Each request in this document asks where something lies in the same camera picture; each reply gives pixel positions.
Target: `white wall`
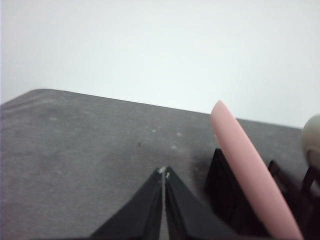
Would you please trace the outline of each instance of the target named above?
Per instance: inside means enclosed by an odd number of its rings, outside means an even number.
[[[303,127],[319,0],[2,0],[1,102],[39,88]]]

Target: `gray table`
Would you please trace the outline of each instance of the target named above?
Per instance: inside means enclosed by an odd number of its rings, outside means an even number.
[[[239,122],[266,163],[303,179],[300,129]],[[208,205],[202,188],[217,147],[208,114],[30,91],[1,106],[1,239],[86,237],[168,165]]]

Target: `black triangular piece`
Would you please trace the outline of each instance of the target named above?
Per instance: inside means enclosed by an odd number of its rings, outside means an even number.
[[[200,203],[168,167],[165,205],[170,239],[199,240],[235,237],[235,232]]]
[[[159,239],[162,217],[162,173],[156,169],[132,199],[91,237],[110,240]]]

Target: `pink object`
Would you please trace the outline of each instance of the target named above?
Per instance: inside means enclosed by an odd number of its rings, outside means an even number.
[[[218,101],[211,124],[221,150],[257,217],[278,239],[304,237],[259,153],[227,106]]]

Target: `black plastic object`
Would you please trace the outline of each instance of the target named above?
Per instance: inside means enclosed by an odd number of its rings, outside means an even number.
[[[306,228],[312,217],[314,206],[274,160],[269,163],[268,169],[281,189],[281,192],[302,233],[306,235]]]
[[[165,205],[170,239],[200,240],[233,237],[236,233],[203,206],[168,167]]]
[[[224,154],[216,149],[205,182],[214,213],[238,234],[269,237],[239,186]]]
[[[162,217],[162,174],[156,169],[133,198],[96,230],[92,237],[159,239]]]

